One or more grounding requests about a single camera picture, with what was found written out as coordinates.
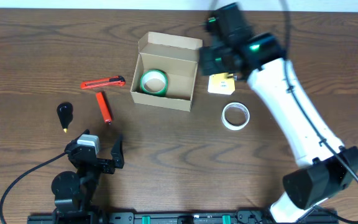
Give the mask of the red marker pen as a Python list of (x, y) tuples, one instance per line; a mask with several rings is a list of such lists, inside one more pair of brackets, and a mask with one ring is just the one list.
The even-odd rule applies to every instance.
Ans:
[(102, 117), (106, 124), (112, 123), (112, 116), (110, 114), (106, 99), (103, 95), (103, 92), (97, 92), (96, 99), (98, 101), (99, 108), (101, 110)]

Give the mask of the yellow white sticky note pad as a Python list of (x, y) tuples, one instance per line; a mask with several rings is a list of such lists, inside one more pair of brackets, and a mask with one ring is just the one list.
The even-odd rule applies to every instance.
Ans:
[(211, 75), (208, 82), (208, 92), (220, 95), (231, 95), (235, 91), (235, 79), (232, 73)]

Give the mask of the black bulb-shaped glue pen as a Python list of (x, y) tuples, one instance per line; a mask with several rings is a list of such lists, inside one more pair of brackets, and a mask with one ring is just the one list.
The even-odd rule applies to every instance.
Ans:
[(57, 106), (57, 115), (63, 131), (67, 133), (68, 127), (73, 120), (73, 105), (69, 102), (59, 104)]

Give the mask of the white tape roll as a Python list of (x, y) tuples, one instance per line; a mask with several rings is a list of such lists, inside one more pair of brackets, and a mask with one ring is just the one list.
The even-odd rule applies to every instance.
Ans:
[[(231, 108), (240, 109), (243, 112), (243, 114), (245, 115), (245, 121), (242, 124), (234, 125), (226, 119), (226, 111)], [(227, 129), (230, 129), (232, 131), (238, 131), (238, 130), (243, 129), (248, 124), (249, 120), (250, 120), (250, 112), (249, 112), (248, 108), (242, 103), (238, 103), (238, 102), (228, 103), (223, 108), (222, 113), (221, 113), (221, 121), (222, 121), (223, 125)]]

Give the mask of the red utility knife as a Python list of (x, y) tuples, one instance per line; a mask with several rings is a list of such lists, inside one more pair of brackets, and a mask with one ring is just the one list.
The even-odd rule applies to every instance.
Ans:
[(88, 80), (81, 83), (80, 88), (82, 90), (99, 88), (104, 86), (124, 86), (126, 84), (126, 80), (122, 76), (113, 76), (107, 78), (101, 78), (97, 80)]

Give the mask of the brown cardboard box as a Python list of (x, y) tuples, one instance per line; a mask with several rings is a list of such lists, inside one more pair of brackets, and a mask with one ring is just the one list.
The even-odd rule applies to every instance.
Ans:
[(201, 39), (148, 32), (138, 41), (134, 103), (190, 111)]

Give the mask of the green tape roll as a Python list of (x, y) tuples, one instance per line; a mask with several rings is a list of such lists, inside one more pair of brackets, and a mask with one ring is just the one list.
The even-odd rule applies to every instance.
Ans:
[(165, 96), (167, 93), (168, 79), (160, 70), (148, 70), (140, 79), (141, 90), (154, 96)]

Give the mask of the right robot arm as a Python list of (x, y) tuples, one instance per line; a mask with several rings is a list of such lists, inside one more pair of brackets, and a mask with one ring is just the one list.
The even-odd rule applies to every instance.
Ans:
[(269, 208), (276, 223), (308, 221), (320, 204), (358, 179), (358, 148), (346, 148), (301, 87), (273, 34), (256, 35), (236, 3), (209, 13), (213, 43), (200, 49), (205, 75), (240, 73), (283, 131), (297, 170), (283, 177), (284, 193)]

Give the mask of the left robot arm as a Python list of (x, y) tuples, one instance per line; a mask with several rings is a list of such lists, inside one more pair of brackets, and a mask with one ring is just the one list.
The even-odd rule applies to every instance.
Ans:
[(56, 210), (53, 223), (108, 223), (106, 212), (92, 204), (101, 174), (113, 174), (124, 167), (122, 151), (123, 136), (119, 135), (111, 149), (111, 158), (98, 157), (99, 137), (88, 130), (70, 141), (64, 152), (76, 168), (76, 172), (65, 171), (52, 181)]

